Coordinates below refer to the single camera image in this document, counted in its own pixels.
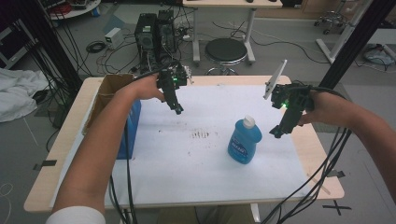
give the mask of white bottle cap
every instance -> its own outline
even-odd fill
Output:
[[[249,115],[246,115],[244,118],[244,127],[247,129],[251,129],[254,127],[254,125],[256,124],[256,121],[254,121],[254,118],[252,118]]]

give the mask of dish soap bottle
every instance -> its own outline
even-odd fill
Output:
[[[262,140],[262,132],[257,127],[254,118],[246,115],[235,123],[235,130],[228,145],[230,156],[241,162],[248,164],[256,152],[256,145]]]

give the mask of cable bundle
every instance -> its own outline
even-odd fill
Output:
[[[137,218],[136,218],[136,213],[134,210],[134,199],[132,196],[132,187],[131,187],[131,171],[130,171],[130,165],[129,165],[129,144],[128,144],[128,124],[125,123],[124,126],[124,137],[125,137],[125,150],[126,150],[126,166],[127,166],[127,186],[128,186],[128,200],[129,200],[129,209],[131,210],[130,212],[128,212],[127,209],[123,209],[123,212],[121,211],[121,207],[120,204],[117,200],[117,195],[116,195],[116,191],[114,188],[114,180],[113,180],[113,176],[110,176],[110,181],[109,181],[109,195],[110,195],[110,199],[111,202],[113,203],[113,206],[116,208],[117,212],[120,215],[121,221],[124,224],[137,224]],[[129,217],[129,213],[131,213],[132,216],[132,222],[130,220]]]
[[[307,88],[310,88],[310,90],[313,91],[326,91],[335,95],[338,95],[342,98],[345,98],[343,95],[341,95],[339,92],[327,89],[327,88],[321,88],[321,87],[292,87],[289,88],[288,91],[300,91],[300,90],[306,90]],[[307,208],[309,205],[311,205],[317,198],[318,194],[320,192],[320,189],[323,186],[324,180],[328,176],[328,174],[333,170],[335,164],[338,162],[338,159],[340,158],[340,155],[344,149],[345,144],[347,143],[347,139],[349,136],[352,134],[352,131],[348,129],[344,129],[341,136],[339,138],[338,135],[340,133],[341,128],[338,128],[337,133],[335,134],[334,139],[332,140],[332,145],[329,150],[329,153],[326,157],[326,159],[323,161],[323,163],[319,166],[319,168],[299,187],[297,190],[295,190],[291,195],[289,195],[287,198],[285,198],[282,202],[280,202],[270,213],[269,215],[264,219],[262,224],[268,223],[273,216],[278,212],[278,219],[276,223],[284,223],[288,218],[293,217],[303,210]],[[309,190],[309,192],[284,216],[282,216],[282,205],[290,199],[294,194],[296,194],[298,191],[300,191],[303,187],[305,187],[311,180],[314,179],[314,177],[320,174],[320,179],[318,181],[315,181],[316,184],[314,187]]]

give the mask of black equipment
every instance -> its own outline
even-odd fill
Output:
[[[162,3],[168,6],[183,6],[183,0],[163,0]]]
[[[277,84],[271,95],[273,107],[279,109],[282,106],[287,108],[279,125],[270,131],[275,138],[280,138],[284,133],[291,133],[298,124],[304,110],[313,110],[314,103],[309,97],[312,86],[296,82],[287,85]]]
[[[139,16],[134,37],[140,58],[140,73],[152,71],[160,62],[160,38],[156,26],[157,14],[142,13]]]
[[[176,52],[174,10],[160,10],[157,19],[160,33],[162,52],[169,54]]]
[[[160,71],[157,80],[157,88],[163,90],[166,103],[179,115],[184,110],[178,103],[176,90],[180,86],[187,85],[187,78],[191,77],[191,71],[187,66],[178,63],[176,67],[164,68]]]

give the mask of black tape mark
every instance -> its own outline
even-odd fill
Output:
[[[341,211],[340,211],[341,209],[352,210],[352,208],[348,207],[348,206],[338,206],[337,201],[336,200],[333,200],[333,201],[334,201],[334,206],[332,206],[332,205],[323,205],[323,208],[334,208],[334,209],[337,209],[338,216],[341,216]]]
[[[56,161],[43,161],[41,164],[36,164],[35,167],[33,167],[33,170],[40,171],[43,166],[54,166],[56,164]]]
[[[342,177],[346,176],[346,174],[344,174],[343,171],[332,170],[329,172],[327,177],[332,177],[332,176],[337,176],[338,178],[342,178]]]

